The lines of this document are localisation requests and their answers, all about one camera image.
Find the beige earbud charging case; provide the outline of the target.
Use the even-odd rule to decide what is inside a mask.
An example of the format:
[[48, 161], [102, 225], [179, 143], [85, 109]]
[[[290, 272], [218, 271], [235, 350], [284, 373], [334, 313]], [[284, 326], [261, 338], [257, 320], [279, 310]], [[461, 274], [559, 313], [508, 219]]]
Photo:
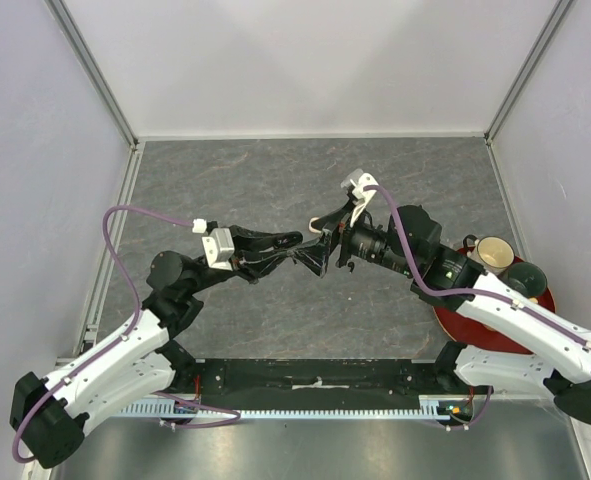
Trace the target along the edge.
[[318, 217], [313, 217], [310, 219], [309, 224], [308, 224], [308, 229], [311, 233], [313, 234], [320, 234], [321, 230], [319, 228], [316, 227], [316, 222], [319, 220]]

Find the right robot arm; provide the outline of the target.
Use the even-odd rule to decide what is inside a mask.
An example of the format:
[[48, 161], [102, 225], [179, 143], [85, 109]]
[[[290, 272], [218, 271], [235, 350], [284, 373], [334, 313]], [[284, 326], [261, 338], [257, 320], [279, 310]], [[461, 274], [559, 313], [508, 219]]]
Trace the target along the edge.
[[321, 252], [312, 270], [324, 275], [329, 257], [353, 257], [412, 279], [411, 289], [435, 308], [476, 321], [525, 348], [499, 352], [466, 342], [444, 347], [433, 368], [442, 392], [466, 384], [551, 398], [568, 416], [591, 425], [591, 330], [574, 324], [513, 288], [464, 252], [441, 244], [441, 226], [420, 206], [392, 206], [387, 228], [375, 228], [364, 200], [348, 202], [309, 222]]

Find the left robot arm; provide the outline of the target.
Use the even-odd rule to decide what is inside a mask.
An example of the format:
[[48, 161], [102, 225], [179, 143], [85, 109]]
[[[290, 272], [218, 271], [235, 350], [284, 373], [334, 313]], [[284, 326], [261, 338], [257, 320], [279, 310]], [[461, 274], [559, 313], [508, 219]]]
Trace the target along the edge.
[[194, 358], [176, 338], [204, 307], [198, 292], [233, 278], [256, 283], [302, 244], [297, 231], [266, 233], [197, 219], [203, 252], [163, 251], [150, 267], [145, 299], [86, 353], [44, 377], [29, 372], [15, 384], [11, 452], [19, 463], [48, 469], [63, 463], [106, 419], [158, 391], [183, 393], [194, 382]]

